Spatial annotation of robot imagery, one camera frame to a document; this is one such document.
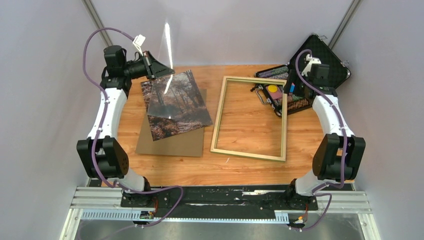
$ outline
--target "picture frame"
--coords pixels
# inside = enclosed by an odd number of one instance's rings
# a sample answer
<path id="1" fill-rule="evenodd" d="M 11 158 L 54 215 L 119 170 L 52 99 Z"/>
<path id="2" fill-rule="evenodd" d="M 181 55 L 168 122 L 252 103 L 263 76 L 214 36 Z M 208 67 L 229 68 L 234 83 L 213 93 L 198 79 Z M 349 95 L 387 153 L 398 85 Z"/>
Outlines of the picture frame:
<path id="1" fill-rule="evenodd" d="M 220 131 L 221 116 L 224 107 L 225 94 L 227 90 L 227 83 L 232 82 L 241 82 L 241 83 L 252 83 L 252 84 L 270 84 L 270 85 L 282 85 L 287 84 L 287 80 L 283 79 L 270 79 L 270 78 L 257 78 L 257 77 L 240 77 L 240 76 L 224 76 L 222 80 L 221 94 L 219 96 L 218 110 L 216 113 L 215 126 L 213 128 L 212 134 L 212 143 L 210 146 L 211 153 L 217 154 L 226 154 L 238 157 L 246 157 L 253 159 L 262 159 L 262 160 L 274 160 L 285 162 L 286 161 L 286 143 L 287 143 L 287 94 L 282 95 L 282 114 L 281 114 L 281 147 L 280 147 L 280 156 L 270 156 L 264 154 L 248 153 L 241 151 L 231 151 L 217 148 L 218 136 Z"/>

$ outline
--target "white wall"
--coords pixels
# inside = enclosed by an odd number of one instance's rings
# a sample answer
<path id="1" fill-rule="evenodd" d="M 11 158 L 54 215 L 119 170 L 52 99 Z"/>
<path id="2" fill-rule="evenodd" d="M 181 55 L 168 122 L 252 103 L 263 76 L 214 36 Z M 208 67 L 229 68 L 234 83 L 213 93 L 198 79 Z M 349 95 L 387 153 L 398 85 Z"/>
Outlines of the white wall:
<path id="1" fill-rule="evenodd" d="M 95 27 L 79 0 L 3 0 L 0 23 L 0 239 L 56 240 L 87 181 L 76 144 L 100 101 L 82 73 Z M 103 47 L 88 54 L 97 79 Z"/>
<path id="2" fill-rule="evenodd" d="M 364 0 L 335 47 L 352 78 L 339 89 L 366 149 L 356 183 L 383 240 L 423 238 L 424 1 Z"/>
<path id="3" fill-rule="evenodd" d="M 106 27 L 147 37 L 144 50 L 174 65 L 287 63 L 311 33 L 331 38 L 352 0 L 93 0 Z M 135 51 L 129 41 L 113 43 Z"/>

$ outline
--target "wooden table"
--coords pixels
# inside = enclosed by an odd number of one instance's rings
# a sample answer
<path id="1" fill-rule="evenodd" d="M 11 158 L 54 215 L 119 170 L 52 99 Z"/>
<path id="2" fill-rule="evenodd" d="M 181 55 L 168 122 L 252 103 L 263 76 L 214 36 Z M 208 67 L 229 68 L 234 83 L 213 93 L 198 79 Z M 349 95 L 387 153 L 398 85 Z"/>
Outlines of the wooden table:
<path id="1" fill-rule="evenodd" d="M 255 72 L 271 67 L 274 65 L 213 65 L 175 67 L 175 71 L 192 70 L 198 87 L 207 89 L 206 106 L 215 121 L 223 76 L 252 77 Z M 145 176 L 152 186 L 288 184 L 311 169 L 312 158 L 323 138 L 320 122 L 311 108 L 287 118 L 286 162 L 211 153 L 213 126 L 204 129 L 203 157 L 136 154 L 141 124 L 146 115 L 140 87 L 143 81 L 146 79 L 132 82 L 120 119 L 118 141 L 128 154 L 130 167 Z M 254 93 L 238 89 L 233 87 L 229 91 L 231 94 L 227 95 L 218 147 L 275 154 L 279 151 L 281 136 L 275 126 L 281 120 L 269 105 L 261 105 Z M 247 107 L 253 104 L 255 110 Z"/>

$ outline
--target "purple cable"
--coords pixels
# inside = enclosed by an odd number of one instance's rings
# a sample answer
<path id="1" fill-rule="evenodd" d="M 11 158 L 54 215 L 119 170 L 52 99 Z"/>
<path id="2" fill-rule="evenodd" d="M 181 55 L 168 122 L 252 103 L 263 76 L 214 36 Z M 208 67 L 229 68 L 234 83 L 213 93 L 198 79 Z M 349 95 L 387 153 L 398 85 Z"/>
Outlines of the purple cable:
<path id="1" fill-rule="evenodd" d="M 99 139 L 100 133 L 102 132 L 101 129 L 102 129 L 102 126 L 103 126 L 103 122 L 105 121 L 106 112 L 108 111 L 108 104 L 109 104 L 109 102 L 107 101 L 108 94 L 106 93 L 106 91 L 97 82 L 95 82 L 89 76 L 89 74 L 87 73 L 87 69 L 86 69 L 87 48 L 89 46 L 89 43 L 90 43 L 91 39 L 94 37 L 94 35 L 96 35 L 100 31 L 105 31 L 105 30 L 112 30 L 112 31 L 121 33 L 125 37 L 129 38 L 131 41 L 133 41 L 134 38 L 132 36 L 130 36 L 129 34 L 127 34 L 126 32 L 123 32 L 123 31 L 121 31 L 119 29 L 116 29 L 116 28 L 113 28 L 113 27 L 104 27 L 104 28 L 101 28 L 101 29 L 98 29 L 98 30 L 94 31 L 88 37 L 87 42 L 85 43 L 84 52 L 83 52 L 83 55 L 82 55 L 82 71 L 84 72 L 85 77 L 90 81 L 90 83 L 92 83 L 98 89 L 100 89 L 100 91 L 101 91 L 101 93 L 103 93 L 104 99 L 105 99 L 105 101 L 104 101 L 104 108 L 103 108 L 103 114 L 101 115 L 100 121 L 98 123 L 98 129 L 97 129 L 97 131 L 95 133 L 95 136 L 94 136 L 94 139 L 93 139 L 93 144 L 92 144 L 92 147 L 91 147 L 91 160 L 92 160 L 94 169 L 97 172 L 97 175 L 101 179 L 101 181 L 103 183 L 105 183 L 108 187 L 115 188 L 117 181 L 113 182 L 113 185 L 110 184 L 108 182 L 108 180 L 105 178 L 105 176 L 102 174 L 102 172 L 100 171 L 99 165 L 97 164 L 97 161 L 96 161 L 96 143 L 97 143 L 97 140 Z M 122 184 L 119 184 L 119 183 L 118 183 L 118 186 L 121 187 L 122 189 L 126 190 L 126 191 L 130 191 L 130 192 L 133 192 L 133 193 L 136 193 L 136 194 L 155 194 L 155 193 L 159 193 L 159 192 L 162 192 L 162 191 L 166 191 L 166 190 L 170 190 L 170 189 L 175 189 L 175 188 L 179 188 L 181 190 L 181 194 L 180 194 L 178 200 L 175 202 L 174 206 L 162 218 L 160 218 L 159 220 L 157 220 L 157 221 L 155 221 L 153 223 L 150 223 L 150 224 L 140 225 L 143 228 L 155 226 L 155 225 L 159 224 L 160 222 L 162 222 L 166 217 L 168 217 L 171 214 L 171 212 L 175 209 L 175 207 L 180 203 L 181 199 L 183 198 L 183 193 L 184 193 L 183 192 L 183 188 L 181 186 L 169 186 L 169 187 L 164 187 L 164 188 L 161 188 L 159 190 L 154 190 L 154 191 L 137 191 L 137 190 L 132 190 L 132 189 L 129 189 L 128 187 L 126 187 L 126 186 L 124 186 Z M 115 234 L 117 234 L 117 233 L 119 233 L 121 231 L 124 231 L 126 229 L 132 228 L 132 227 L 134 227 L 134 225 L 126 226 L 126 227 L 124 227 L 122 229 L 119 229 L 118 231 L 112 233 L 111 235 L 102 238 L 101 240 L 108 239 L 111 236 L 113 236 L 113 235 L 115 235 Z"/>
<path id="2" fill-rule="evenodd" d="M 301 51 L 297 55 L 296 62 L 294 63 L 295 64 L 295 68 L 296 68 L 296 73 L 299 76 L 300 80 L 306 86 L 308 86 L 310 89 L 314 90 L 317 94 L 319 94 L 320 96 L 322 96 L 330 104 L 330 106 L 334 110 L 335 114 L 337 115 L 338 123 L 339 123 L 339 125 L 341 127 L 341 133 L 343 134 L 343 150 L 342 150 L 342 153 L 341 153 L 341 163 L 340 163 L 341 164 L 341 166 L 340 166 L 340 184 L 334 184 L 332 182 L 326 182 L 326 183 L 323 183 L 323 184 L 315 187 L 312 190 L 312 194 L 315 197 L 329 196 L 329 199 L 328 199 L 327 206 L 325 207 L 324 212 L 322 212 L 322 215 L 319 217 L 319 219 L 314 224 L 312 224 L 312 226 L 302 228 L 301 229 L 302 232 L 313 229 L 314 227 L 316 227 L 321 222 L 321 220 L 323 219 L 323 217 L 326 215 L 327 210 L 330 207 L 331 200 L 333 198 L 333 196 L 330 193 L 320 193 L 320 194 L 315 194 L 315 193 L 318 192 L 319 190 L 321 190 L 322 188 L 328 186 L 328 185 L 331 185 L 331 186 L 333 186 L 335 188 L 338 188 L 338 189 L 343 188 L 343 186 L 345 185 L 345 160 L 346 160 L 346 150 L 348 149 L 348 134 L 346 133 L 346 130 L 344 128 L 345 124 L 343 123 L 342 114 L 339 112 L 339 110 L 337 109 L 337 107 L 334 106 L 333 102 L 322 91 L 320 91 L 316 87 L 312 86 L 309 82 L 307 82 L 303 78 L 303 76 L 301 74 L 301 71 L 299 70 L 299 59 L 301 58 L 301 55 L 304 54 L 304 53 L 309 53 L 312 56 L 312 51 L 310 49 L 305 49 L 305 50 Z"/>

